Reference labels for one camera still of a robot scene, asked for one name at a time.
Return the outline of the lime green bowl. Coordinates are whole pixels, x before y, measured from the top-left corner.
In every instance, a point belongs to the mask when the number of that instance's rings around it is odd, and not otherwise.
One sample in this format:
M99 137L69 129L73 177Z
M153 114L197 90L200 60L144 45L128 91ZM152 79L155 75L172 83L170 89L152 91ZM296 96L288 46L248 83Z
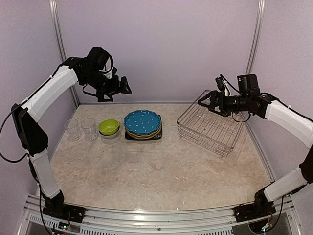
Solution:
M119 130L119 121L115 119L107 119L98 125L98 131L104 136L115 134Z

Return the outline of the blue polka dot plate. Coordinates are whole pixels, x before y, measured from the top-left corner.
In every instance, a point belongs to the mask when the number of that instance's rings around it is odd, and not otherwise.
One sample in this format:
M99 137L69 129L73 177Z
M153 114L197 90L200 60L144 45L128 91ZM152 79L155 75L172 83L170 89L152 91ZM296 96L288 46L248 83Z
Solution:
M124 117L124 127L135 135L149 135L162 125L160 115L150 110L135 110Z

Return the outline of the clear glass cup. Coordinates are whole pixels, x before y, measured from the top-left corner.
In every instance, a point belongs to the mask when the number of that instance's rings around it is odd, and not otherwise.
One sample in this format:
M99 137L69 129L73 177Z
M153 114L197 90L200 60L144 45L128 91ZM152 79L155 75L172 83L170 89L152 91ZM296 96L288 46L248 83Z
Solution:
M81 122L81 128L84 132L85 138L89 140L95 140L98 138L98 132L96 129L96 121L93 118L86 118Z
M81 133L78 120L76 119L67 120L64 124L64 128L74 140L80 139Z

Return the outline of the white ribbed ceramic bowl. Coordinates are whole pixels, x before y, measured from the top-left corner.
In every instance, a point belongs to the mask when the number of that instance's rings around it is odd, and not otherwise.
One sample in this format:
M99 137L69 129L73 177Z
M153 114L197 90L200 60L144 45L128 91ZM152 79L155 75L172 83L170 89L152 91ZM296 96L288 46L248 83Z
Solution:
M109 139L109 140L116 138L118 135L119 135L119 131L115 132L115 133L112 134L112 135L104 135L104 134L102 134L102 133L100 132L100 136L101 136L101 137L103 137L103 138L105 138L105 139Z

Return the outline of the orange polka dot plate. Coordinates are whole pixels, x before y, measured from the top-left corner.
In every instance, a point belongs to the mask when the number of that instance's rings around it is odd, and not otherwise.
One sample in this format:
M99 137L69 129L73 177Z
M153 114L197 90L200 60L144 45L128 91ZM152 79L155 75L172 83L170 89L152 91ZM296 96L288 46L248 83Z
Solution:
M130 137L133 137L135 139L142 139L142 140L145 140L145 139L150 139L154 136L156 136L160 131L161 131L162 127L159 127L155 132L152 132L151 134L148 134L148 135L137 135L137 134L134 134L134 133L131 133L129 130L126 129L126 133L130 136Z

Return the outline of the black floral square plate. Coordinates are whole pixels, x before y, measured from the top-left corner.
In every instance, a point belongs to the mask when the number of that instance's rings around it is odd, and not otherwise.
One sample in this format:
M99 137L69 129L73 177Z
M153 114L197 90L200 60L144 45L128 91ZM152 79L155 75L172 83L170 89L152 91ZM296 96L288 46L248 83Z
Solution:
M156 136L154 136L154 137L152 137L152 138L150 138L150 139L145 139L145 140L140 139L139 141L158 140L158 139L161 138L161 136L162 136L162 130L161 130ZM135 138L133 138L133 137L130 137L130 136L126 133L126 131L125 131L125 137L126 137L127 139L130 139L130 140L138 140L138 139L135 139Z

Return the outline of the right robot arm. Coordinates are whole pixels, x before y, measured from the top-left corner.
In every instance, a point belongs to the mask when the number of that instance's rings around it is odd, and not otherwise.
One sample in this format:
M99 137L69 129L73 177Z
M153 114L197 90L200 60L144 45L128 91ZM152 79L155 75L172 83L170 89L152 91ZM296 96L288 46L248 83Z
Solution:
M238 112L259 116L279 126L307 149L307 155L299 166L255 193L254 203L250 206L254 217L261 217L276 199L298 192L313 182L312 120L270 94L225 96L222 92L210 91L198 100L198 104L222 117Z

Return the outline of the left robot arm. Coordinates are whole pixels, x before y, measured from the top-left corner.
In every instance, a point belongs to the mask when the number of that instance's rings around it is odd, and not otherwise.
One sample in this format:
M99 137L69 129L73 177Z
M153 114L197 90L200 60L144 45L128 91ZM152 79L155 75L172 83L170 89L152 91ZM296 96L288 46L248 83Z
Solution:
M76 83L93 87L98 102L112 102L116 94L131 94L126 77L118 77L111 55L70 57L21 104L14 104L9 116L13 118L25 156L29 159L33 177L45 199L45 207L57 217L68 214L68 206L53 176L48 159L48 135L39 120L46 110Z

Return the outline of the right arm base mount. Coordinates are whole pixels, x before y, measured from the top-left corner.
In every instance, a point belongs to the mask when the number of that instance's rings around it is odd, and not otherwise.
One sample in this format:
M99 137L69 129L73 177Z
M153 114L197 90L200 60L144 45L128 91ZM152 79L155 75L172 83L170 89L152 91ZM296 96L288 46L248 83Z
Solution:
M276 209L273 204L263 208L257 208L254 203L246 205L240 204L234 207L233 210L237 223L273 215L276 213Z

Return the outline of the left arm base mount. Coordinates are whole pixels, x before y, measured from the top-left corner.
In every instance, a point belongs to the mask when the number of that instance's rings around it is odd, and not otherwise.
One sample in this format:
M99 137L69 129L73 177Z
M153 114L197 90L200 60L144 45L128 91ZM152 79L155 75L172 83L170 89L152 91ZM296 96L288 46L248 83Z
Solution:
M86 209L80 206L63 204L60 208L45 206L43 214L69 222L82 223Z

